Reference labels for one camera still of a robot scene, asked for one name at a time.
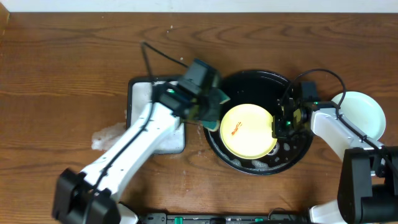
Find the green yellow sponge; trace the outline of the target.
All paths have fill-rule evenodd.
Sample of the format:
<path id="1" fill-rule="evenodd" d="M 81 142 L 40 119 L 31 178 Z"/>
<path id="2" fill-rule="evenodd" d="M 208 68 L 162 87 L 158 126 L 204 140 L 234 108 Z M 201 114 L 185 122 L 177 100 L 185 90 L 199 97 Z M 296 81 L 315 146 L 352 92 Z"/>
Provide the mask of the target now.
<path id="1" fill-rule="evenodd" d="M 230 100 L 230 97 L 218 88 L 212 89 L 206 97 L 207 108 L 201 117 L 201 123 L 209 131 L 217 131 L 220 128 L 222 105 Z"/>

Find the yellow plate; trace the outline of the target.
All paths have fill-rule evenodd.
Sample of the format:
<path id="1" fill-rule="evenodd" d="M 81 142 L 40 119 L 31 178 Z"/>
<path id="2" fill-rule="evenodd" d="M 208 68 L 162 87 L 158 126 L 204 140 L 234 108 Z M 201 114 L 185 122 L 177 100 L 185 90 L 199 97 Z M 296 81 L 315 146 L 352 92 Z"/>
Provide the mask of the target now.
<path id="1" fill-rule="evenodd" d="M 273 150 L 272 115 L 254 104 L 231 108 L 221 120 L 220 138 L 229 152 L 242 159 L 258 159 Z"/>

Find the pale green plate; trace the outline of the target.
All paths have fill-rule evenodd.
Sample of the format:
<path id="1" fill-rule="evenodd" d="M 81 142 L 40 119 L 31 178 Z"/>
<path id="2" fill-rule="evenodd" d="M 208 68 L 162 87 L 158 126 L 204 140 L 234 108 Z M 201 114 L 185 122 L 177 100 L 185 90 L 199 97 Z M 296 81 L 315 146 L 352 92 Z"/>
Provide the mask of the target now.
<path id="1" fill-rule="evenodd" d="M 381 106 L 370 96 L 347 91 L 341 104 L 343 114 L 362 132 L 379 140 L 386 129 L 386 117 Z"/>

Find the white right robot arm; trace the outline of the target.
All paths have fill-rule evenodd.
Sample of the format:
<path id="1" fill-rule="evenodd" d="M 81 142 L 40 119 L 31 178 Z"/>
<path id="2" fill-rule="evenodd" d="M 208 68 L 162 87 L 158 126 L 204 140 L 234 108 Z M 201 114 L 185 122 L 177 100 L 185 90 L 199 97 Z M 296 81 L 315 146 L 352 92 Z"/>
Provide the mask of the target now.
<path id="1" fill-rule="evenodd" d="M 312 96 L 277 101 L 272 135 L 292 139 L 310 133 L 323 139 L 343 161 L 335 202 L 311 209 L 312 222 L 385 223 L 397 221 L 397 147 L 360 131 L 334 102 Z"/>

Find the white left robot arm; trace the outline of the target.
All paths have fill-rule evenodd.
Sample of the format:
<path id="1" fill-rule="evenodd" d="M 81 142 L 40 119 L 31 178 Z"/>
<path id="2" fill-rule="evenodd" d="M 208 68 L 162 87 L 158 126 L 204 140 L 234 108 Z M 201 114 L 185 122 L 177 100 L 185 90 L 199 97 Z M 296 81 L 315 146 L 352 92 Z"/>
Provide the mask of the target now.
<path id="1" fill-rule="evenodd" d="M 185 120 L 219 127 L 221 105 L 229 97 L 215 81 L 181 79 L 152 86 L 152 96 L 136 122 L 79 173 L 65 169 L 57 180 L 52 216 L 61 223 L 130 223 L 138 216 L 120 198 L 128 183 L 159 144 Z"/>

